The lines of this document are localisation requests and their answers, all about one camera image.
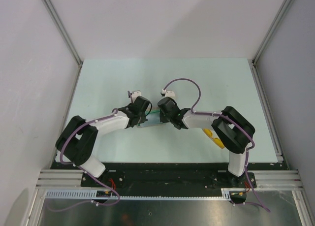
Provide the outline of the grey glasses case green lining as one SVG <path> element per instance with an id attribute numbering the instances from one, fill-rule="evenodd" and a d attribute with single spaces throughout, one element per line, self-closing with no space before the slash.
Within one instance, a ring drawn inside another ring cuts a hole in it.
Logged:
<path id="1" fill-rule="evenodd" d="M 166 122 L 163 122 L 160 119 L 160 109 L 158 107 L 154 107 L 151 111 L 146 111 L 146 121 L 141 124 L 137 124 L 138 128 L 146 128 L 158 125 L 164 125 Z"/>

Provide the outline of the yellow sunglasses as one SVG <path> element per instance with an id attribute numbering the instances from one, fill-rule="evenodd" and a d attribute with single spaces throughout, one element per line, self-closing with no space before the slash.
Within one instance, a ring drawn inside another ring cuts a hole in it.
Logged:
<path id="1" fill-rule="evenodd" d="M 202 129 L 202 131 L 221 149 L 224 149 L 225 146 L 223 142 L 214 134 L 210 129 Z"/>

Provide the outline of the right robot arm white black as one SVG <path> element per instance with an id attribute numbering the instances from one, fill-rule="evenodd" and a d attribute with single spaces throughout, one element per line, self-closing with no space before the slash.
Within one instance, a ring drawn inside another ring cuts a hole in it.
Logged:
<path id="1" fill-rule="evenodd" d="M 249 150 L 255 147 L 255 128 L 235 108 L 227 106 L 219 112 L 197 112 L 180 109 L 174 99 L 164 97 L 158 103 L 160 119 L 176 129 L 208 129 L 215 132 L 229 151 L 227 182 L 239 187 L 248 177 Z"/>

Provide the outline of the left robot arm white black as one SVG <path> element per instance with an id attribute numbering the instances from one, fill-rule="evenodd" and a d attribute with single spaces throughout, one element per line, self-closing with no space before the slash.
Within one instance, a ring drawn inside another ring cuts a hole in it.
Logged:
<path id="1" fill-rule="evenodd" d="M 127 106 L 113 109 L 108 116 L 90 121 L 78 115 L 72 117 L 55 144 L 60 153 L 60 163 L 73 165 L 90 174 L 97 186 L 106 185 L 109 180 L 106 167 L 92 154 L 97 137 L 146 122 L 146 112 L 151 109 L 152 103 L 138 96 Z"/>

